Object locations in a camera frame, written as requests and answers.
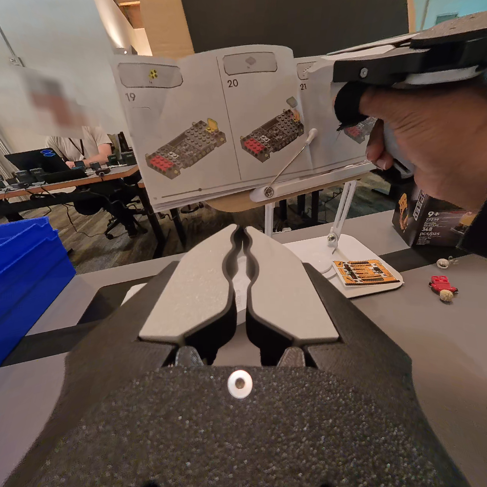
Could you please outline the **blue storage bin stack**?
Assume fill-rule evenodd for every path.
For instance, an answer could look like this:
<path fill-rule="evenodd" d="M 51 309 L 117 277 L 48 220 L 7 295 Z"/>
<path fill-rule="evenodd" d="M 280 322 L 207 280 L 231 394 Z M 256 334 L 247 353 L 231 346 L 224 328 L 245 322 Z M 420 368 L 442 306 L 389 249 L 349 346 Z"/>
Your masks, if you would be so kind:
<path fill-rule="evenodd" d="M 1 362 L 75 276 L 48 217 L 1 224 Z"/>

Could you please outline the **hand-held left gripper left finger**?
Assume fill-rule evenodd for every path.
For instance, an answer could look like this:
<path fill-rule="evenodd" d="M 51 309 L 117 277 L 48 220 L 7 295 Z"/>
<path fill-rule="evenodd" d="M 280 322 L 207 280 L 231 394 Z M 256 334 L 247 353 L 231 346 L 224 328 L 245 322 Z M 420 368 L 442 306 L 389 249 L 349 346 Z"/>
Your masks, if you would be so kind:
<path fill-rule="evenodd" d="M 239 226 L 230 224 L 180 259 L 139 332 L 150 342 L 183 343 L 235 304 Z"/>

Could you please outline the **wooden office table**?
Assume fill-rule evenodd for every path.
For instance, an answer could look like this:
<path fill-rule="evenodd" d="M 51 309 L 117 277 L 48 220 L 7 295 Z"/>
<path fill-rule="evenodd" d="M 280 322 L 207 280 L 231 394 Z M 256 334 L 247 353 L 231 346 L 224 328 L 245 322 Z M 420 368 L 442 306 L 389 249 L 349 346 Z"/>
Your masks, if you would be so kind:
<path fill-rule="evenodd" d="M 66 216 L 62 217 L 60 223 L 62 227 L 56 227 L 60 231 L 62 241 L 66 238 L 70 243 L 75 238 L 90 241 L 99 240 L 104 237 L 106 241 L 116 240 L 122 235 L 128 238 L 127 233 L 121 233 L 122 223 L 114 225 L 115 217 L 111 216 L 106 210 L 101 210 L 101 215 L 109 218 L 105 229 L 101 228 L 100 217 L 95 215 L 79 215 L 74 208 L 75 202 L 93 200 L 94 198 L 103 197 L 106 203 L 109 203 L 109 197 L 118 193 L 120 188 L 114 187 L 113 183 L 120 183 L 128 187 L 135 194 L 136 202 L 142 205 L 142 211 L 138 213 L 148 219 L 146 215 L 148 204 L 143 202 L 142 194 L 144 190 L 139 187 L 138 182 L 133 185 L 125 185 L 125 179 L 132 176 L 140 176 L 137 166 L 127 167 L 110 167 L 102 169 L 100 174 L 92 172 L 86 178 L 70 180 L 65 182 L 48 184 L 35 184 L 28 188 L 3 188 L 1 189 L 1 224 L 8 223 L 8 214 L 27 213 L 28 219 L 36 216 L 46 216 L 52 218 L 60 216 L 57 208 L 64 209 Z"/>

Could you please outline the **grey desk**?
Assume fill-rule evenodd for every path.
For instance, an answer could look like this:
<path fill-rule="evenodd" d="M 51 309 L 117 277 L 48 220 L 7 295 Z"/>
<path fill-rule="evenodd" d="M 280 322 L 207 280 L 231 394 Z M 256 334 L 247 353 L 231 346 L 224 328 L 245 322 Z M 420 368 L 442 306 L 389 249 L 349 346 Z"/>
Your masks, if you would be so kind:
<path fill-rule="evenodd" d="M 346 220 L 343 231 L 398 270 L 404 286 L 354 304 L 412 359 L 413 380 L 432 428 L 472 486 L 486 486 L 486 260 L 460 257 L 446 275 L 452 304 L 427 289 L 439 254 L 409 248 L 393 211 Z M 59 396 L 64 360 L 96 317 L 182 254 L 73 278 L 1 366 L 1 484 L 41 432 Z"/>

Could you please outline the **large black screen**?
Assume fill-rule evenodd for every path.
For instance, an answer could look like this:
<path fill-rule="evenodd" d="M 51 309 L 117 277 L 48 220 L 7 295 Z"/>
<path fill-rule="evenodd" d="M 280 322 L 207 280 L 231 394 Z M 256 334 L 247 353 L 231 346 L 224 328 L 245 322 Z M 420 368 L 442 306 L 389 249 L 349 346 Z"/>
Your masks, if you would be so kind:
<path fill-rule="evenodd" d="M 197 53 L 279 45 L 325 55 L 409 32 L 407 1 L 182 1 Z"/>

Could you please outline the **person's right hand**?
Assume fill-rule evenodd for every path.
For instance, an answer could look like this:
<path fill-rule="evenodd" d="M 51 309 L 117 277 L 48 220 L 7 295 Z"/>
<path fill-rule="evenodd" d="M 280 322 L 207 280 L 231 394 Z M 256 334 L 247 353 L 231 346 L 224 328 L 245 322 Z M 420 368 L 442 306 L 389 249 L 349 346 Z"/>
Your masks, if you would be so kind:
<path fill-rule="evenodd" d="M 385 149 L 390 126 L 403 155 L 416 166 L 417 186 L 434 198 L 477 213 L 486 201 L 486 85 L 450 88 L 368 88 L 360 112 L 377 119 L 366 156 L 382 170 L 393 166 Z"/>

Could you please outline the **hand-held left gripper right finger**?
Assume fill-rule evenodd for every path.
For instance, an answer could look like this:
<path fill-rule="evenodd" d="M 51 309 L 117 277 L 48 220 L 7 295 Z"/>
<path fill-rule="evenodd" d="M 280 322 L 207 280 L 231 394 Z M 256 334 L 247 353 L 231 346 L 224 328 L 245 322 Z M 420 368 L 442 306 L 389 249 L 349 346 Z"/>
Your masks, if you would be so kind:
<path fill-rule="evenodd" d="M 247 228 L 247 310 L 293 344 L 339 338 L 301 260 L 259 230 Z"/>

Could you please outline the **toy set box yellow car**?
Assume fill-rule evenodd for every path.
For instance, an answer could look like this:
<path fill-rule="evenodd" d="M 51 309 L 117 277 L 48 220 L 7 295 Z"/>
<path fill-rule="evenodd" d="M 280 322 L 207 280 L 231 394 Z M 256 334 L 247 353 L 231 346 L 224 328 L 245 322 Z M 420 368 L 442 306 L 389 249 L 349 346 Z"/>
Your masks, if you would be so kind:
<path fill-rule="evenodd" d="M 457 247 L 475 217 L 413 186 L 399 193 L 392 224 L 409 247 Z"/>

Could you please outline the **black laptop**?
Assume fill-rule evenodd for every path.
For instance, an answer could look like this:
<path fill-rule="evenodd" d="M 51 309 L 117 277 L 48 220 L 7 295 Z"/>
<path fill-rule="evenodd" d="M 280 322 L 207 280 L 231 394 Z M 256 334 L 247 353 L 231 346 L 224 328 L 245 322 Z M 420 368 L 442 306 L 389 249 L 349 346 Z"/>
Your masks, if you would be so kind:
<path fill-rule="evenodd" d="M 5 155 L 18 170 L 15 178 L 19 183 L 57 184 L 87 178 L 82 167 L 70 168 L 52 149 L 35 149 Z"/>

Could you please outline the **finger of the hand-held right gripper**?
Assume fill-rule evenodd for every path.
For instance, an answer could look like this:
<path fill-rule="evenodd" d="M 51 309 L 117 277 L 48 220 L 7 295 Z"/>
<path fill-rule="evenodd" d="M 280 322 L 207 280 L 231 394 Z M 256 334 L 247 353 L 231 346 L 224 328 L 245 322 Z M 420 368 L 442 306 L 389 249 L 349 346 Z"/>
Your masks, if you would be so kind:
<path fill-rule="evenodd" d="M 320 57 L 308 69 L 309 73 L 313 73 L 323 67 L 333 66 L 338 60 L 364 58 L 366 56 L 385 54 L 403 43 L 410 41 L 415 35 L 400 35 L 390 39 L 371 42 L 368 44 L 350 47 L 341 51 L 331 52 L 325 56 Z"/>

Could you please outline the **white book stand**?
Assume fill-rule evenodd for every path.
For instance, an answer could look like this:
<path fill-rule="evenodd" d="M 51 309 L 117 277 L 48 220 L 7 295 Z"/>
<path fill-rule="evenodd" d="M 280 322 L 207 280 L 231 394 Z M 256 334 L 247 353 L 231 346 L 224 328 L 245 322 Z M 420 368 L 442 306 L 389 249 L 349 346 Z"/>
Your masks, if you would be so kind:
<path fill-rule="evenodd" d="M 279 163 L 274 172 L 258 171 L 246 181 L 255 184 L 245 203 L 270 206 L 293 193 L 306 193 L 344 182 L 335 221 L 324 237 L 301 240 L 288 244 L 303 263 L 311 264 L 317 271 L 344 291 L 347 297 L 359 297 L 382 291 L 398 289 L 404 284 L 400 273 L 378 257 L 355 238 L 343 234 L 343 226 L 356 191 L 357 181 L 372 170 L 366 161 L 365 151 L 374 119 L 366 119 L 358 125 L 338 131 L 337 135 L 325 135 L 324 130 L 310 129 L 305 134 L 303 123 L 285 123 L 272 120 L 240 139 L 231 138 L 236 153 L 239 174 L 244 176 L 243 163 L 255 159 L 260 165 L 269 160 Z M 378 259 L 401 280 L 397 284 L 378 287 L 345 288 L 332 267 L 334 260 Z"/>

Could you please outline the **red toy part with wheel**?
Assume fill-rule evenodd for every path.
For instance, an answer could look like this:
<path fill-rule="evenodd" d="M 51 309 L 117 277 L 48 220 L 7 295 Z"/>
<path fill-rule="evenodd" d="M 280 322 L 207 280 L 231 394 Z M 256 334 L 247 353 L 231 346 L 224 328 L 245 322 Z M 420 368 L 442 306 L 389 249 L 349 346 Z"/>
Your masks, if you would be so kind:
<path fill-rule="evenodd" d="M 451 285 L 447 276 L 432 276 L 429 281 L 429 288 L 439 296 L 444 303 L 451 303 L 458 289 Z"/>

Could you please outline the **sticker sheet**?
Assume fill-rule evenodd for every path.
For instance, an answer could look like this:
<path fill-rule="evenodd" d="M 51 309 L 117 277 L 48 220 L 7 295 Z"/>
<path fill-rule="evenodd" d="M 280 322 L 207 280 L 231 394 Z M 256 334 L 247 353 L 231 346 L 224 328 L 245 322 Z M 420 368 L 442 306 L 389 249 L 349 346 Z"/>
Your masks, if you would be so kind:
<path fill-rule="evenodd" d="M 378 287 L 397 284 L 401 280 L 380 260 L 334 260 L 332 267 L 345 288 Z"/>

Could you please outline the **instruction booklet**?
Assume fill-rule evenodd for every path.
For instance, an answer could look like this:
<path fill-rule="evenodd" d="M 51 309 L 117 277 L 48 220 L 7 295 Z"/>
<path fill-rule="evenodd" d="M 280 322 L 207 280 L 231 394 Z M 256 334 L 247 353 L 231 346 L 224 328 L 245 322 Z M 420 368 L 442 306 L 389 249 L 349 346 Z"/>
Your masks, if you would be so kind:
<path fill-rule="evenodd" d="M 321 57 L 247 45 L 180 60 L 117 56 L 114 79 L 155 211 L 250 191 L 272 198 L 361 177 L 373 122 L 338 131 Z"/>

